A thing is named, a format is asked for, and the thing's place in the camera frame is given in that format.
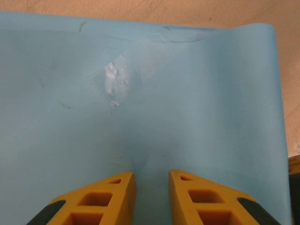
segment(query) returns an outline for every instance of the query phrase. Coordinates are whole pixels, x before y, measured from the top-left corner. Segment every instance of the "black rubber pad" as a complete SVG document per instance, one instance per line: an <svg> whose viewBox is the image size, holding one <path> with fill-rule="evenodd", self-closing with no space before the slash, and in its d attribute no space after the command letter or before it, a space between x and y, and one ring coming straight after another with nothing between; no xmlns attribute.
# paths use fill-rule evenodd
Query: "black rubber pad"
<svg viewBox="0 0 300 225"><path fill-rule="evenodd" d="M60 200L47 205L27 225L46 225L65 203L65 200Z"/></svg>
<svg viewBox="0 0 300 225"><path fill-rule="evenodd" d="M260 204L247 198L238 198L240 204L260 225L280 225Z"/></svg>
<svg viewBox="0 0 300 225"><path fill-rule="evenodd" d="M295 225L300 225L300 174L290 175L292 214Z"/></svg>

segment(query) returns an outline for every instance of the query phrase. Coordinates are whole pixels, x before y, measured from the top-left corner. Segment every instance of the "wooden surface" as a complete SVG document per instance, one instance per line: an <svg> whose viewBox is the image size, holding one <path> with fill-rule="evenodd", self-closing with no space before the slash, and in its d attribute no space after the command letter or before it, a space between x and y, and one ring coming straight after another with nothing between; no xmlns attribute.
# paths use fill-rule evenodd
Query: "wooden surface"
<svg viewBox="0 0 300 225"><path fill-rule="evenodd" d="M2 0L0 10L115 20L275 26L289 156L300 154L300 0Z"/></svg>

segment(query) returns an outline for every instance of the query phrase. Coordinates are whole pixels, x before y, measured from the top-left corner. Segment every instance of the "rectangular hole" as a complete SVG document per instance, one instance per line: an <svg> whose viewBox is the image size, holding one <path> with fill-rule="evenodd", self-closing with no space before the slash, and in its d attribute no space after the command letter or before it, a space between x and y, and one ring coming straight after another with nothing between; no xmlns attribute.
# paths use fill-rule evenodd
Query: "rectangular hole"
<svg viewBox="0 0 300 225"><path fill-rule="evenodd" d="M111 182L109 182L109 184L120 184L122 181L122 179L117 179L117 180L113 180Z"/></svg>
<svg viewBox="0 0 300 225"><path fill-rule="evenodd" d="M113 194L108 192L91 192L86 194L78 205L108 206Z"/></svg>
<svg viewBox="0 0 300 225"><path fill-rule="evenodd" d="M103 214L72 213L62 225L99 225Z"/></svg>
<svg viewBox="0 0 300 225"><path fill-rule="evenodd" d="M242 225L231 211L199 211L204 225Z"/></svg>
<svg viewBox="0 0 300 225"><path fill-rule="evenodd" d="M189 196L194 203L223 203L222 198L211 190L189 190Z"/></svg>
<svg viewBox="0 0 300 225"><path fill-rule="evenodd" d="M185 180L185 181L187 181L187 180L192 180L192 179L190 179L190 178L188 178L188 177L186 177L186 176L180 176L180 179L181 179L181 180Z"/></svg>

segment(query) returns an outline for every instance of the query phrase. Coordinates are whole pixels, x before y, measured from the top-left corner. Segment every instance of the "light brown background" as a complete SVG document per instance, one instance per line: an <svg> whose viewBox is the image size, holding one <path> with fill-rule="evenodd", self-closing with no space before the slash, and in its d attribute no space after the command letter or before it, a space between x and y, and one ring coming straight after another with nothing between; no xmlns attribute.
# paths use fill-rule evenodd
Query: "light brown background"
<svg viewBox="0 0 300 225"><path fill-rule="evenodd" d="M300 154L300 0L2 0L0 10L192 26L275 26L289 156Z"/></svg>

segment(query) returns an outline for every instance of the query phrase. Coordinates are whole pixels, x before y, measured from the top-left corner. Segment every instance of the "blue foam sheet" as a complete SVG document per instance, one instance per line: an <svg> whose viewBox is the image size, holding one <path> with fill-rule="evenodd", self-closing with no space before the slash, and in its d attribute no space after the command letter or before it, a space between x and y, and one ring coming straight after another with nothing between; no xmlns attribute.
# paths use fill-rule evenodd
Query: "blue foam sheet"
<svg viewBox="0 0 300 225"><path fill-rule="evenodd" d="M274 29L0 13L0 224L123 171L135 225L169 225L168 170L290 224Z"/></svg>

